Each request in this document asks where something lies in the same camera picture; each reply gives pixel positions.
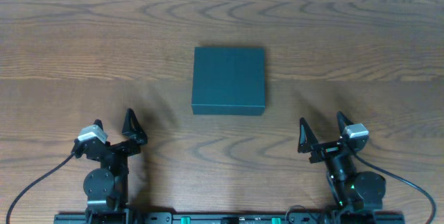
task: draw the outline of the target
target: wooden tabletop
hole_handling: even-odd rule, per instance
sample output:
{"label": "wooden tabletop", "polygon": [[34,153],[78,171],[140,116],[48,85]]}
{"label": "wooden tabletop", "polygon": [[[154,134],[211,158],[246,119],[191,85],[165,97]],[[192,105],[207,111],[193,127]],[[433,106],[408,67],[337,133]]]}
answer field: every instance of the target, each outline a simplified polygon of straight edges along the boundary
{"label": "wooden tabletop", "polygon": [[[101,119],[127,107],[149,141],[130,158],[130,201],[177,212],[284,212],[334,203],[322,163],[297,153],[298,120],[321,141],[342,110],[370,130],[361,156],[411,180],[444,222],[444,0],[0,0],[0,216]],[[194,116],[195,46],[266,48],[261,117]],[[355,161],[360,171],[371,171]],[[33,187],[11,223],[86,208],[72,160]],[[388,176],[384,208],[424,223],[431,206]]]}

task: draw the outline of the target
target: teal box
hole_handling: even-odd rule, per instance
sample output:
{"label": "teal box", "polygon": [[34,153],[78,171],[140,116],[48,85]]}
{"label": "teal box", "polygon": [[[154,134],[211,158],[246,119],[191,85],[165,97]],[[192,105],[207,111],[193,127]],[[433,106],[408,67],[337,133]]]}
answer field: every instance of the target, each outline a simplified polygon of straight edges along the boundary
{"label": "teal box", "polygon": [[196,47],[191,107],[194,114],[262,115],[265,50]]}

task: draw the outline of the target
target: box top surface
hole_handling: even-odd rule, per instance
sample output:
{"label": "box top surface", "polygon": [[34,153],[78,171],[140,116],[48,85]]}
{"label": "box top surface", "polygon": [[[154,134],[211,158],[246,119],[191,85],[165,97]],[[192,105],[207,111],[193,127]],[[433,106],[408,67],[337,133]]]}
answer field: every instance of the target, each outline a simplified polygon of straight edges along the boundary
{"label": "box top surface", "polygon": [[196,47],[192,105],[265,107],[262,48]]}

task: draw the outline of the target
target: cable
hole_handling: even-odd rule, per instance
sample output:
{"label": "cable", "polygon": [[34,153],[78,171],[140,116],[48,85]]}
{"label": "cable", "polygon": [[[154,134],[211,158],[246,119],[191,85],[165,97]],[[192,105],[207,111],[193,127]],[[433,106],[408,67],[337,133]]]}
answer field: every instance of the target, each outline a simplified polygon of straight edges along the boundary
{"label": "cable", "polygon": [[418,191],[421,192],[422,194],[424,194],[424,195],[429,199],[430,203],[432,204],[432,212],[431,212],[431,214],[430,214],[430,216],[429,216],[429,219],[427,220],[427,222],[426,222],[425,224],[430,224],[430,223],[432,223],[432,221],[433,221],[433,219],[435,218],[435,215],[436,215],[436,203],[435,203],[435,201],[433,200],[432,196],[431,196],[429,193],[427,193],[424,189],[422,189],[422,188],[419,187],[418,185],[416,185],[416,184],[414,184],[414,183],[412,183],[412,182],[410,182],[410,181],[408,181],[408,180],[405,180],[404,178],[402,178],[402,177],[400,177],[400,176],[398,176],[398,175],[395,175],[395,174],[393,174],[393,173],[390,173],[390,172],[388,172],[388,171],[386,171],[386,170],[384,170],[384,169],[381,169],[381,168],[378,167],[378,166],[375,166],[375,165],[373,165],[373,164],[367,162],[366,160],[360,158],[360,157],[356,154],[356,152],[355,152],[351,147],[348,147],[348,148],[352,151],[353,156],[354,156],[358,161],[360,161],[361,163],[363,163],[363,164],[369,166],[370,168],[375,169],[375,170],[377,170],[377,171],[379,171],[379,172],[381,172],[381,173],[384,173],[384,174],[386,174],[386,175],[388,175],[388,176],[391,176],[392,178],[395,178],[396,180],[399,180],[399,181],[401,181],[401,182],[403,182],[403,183],[409,185],[410,187],[413,187],[414,189],[418,190]]}
{"label": "cable", "polygon": [[288,210],[287,210],[287,212],[285,213],[285,220],[287,220],[287,216],[289,215],[289,212],[292,210],[292,209],[295,209],[295,208],[297,208],[297,207],[299,207],[299,208],[303,208],[305,211],[307,211],[307,213],[316,221],[316,223],[319,223],[319,219],[317,219],[317,218],[314,218],[314,216],[310,213],[310,212],[308,212],[308,210],[304,207],[304,206],[302,206],[302,205],[293,205],[293,206],[291,206]]}
{"label": "cable", "polygon": [[11,218],[11,214],[12,214],[12,210],[14,209],[15,205],[17,204],[17,202],[20,200],[20,198],[30,189],[32,188],[34,185],[36,185],[37,183],[39,183],[41,180],[45,179],[48,177],[48,175],[51,175],[52,173],[56,172],[58,169],[60,169],[63,165],[65,165],[72,157],[74,156],[74,154],[70,154],[69,157],[63,161],[61,164],[59,164],[58,166],[56,166],[54,169],[51,169],[51,171],[49,171],[48,173],[42,175],[40,178],[38,178],[37,180],[35,180],[34,182],[32,182],[31,184],[29,184],[29,186],[27,186],[25,189],[23,189],[23,191],[21,193],[19,193],[19,195],[14,199],[14,201],[12,202],[11,206],[9,207],[8,213],[6,214],[6,224],[10,224],[10,218]]}

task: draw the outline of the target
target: wood grain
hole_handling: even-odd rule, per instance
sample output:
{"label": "wood grain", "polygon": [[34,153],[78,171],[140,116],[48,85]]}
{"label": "wood grain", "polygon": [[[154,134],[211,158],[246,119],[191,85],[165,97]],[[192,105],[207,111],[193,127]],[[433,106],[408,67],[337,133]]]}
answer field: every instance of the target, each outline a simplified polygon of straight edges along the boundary
{"label": "wood grain", "polygon": [[[142,209],[279,211],[332,204],[325,166],[297,154],[298,120],[337,138],[364,123],[369,162],[406,177],[444,221],[444,0],[0,0],[0,216],[101,119],[111,142],[132,107],[150,137],[130,158]],[[264,46],[262,117],[194,116],[195,46]],[[26,194],[12,223],[86,207],[85,159]],[[370,170],[357,163],[358,169]],[[427,199],[387,179],[384,208],[424,223]]]}

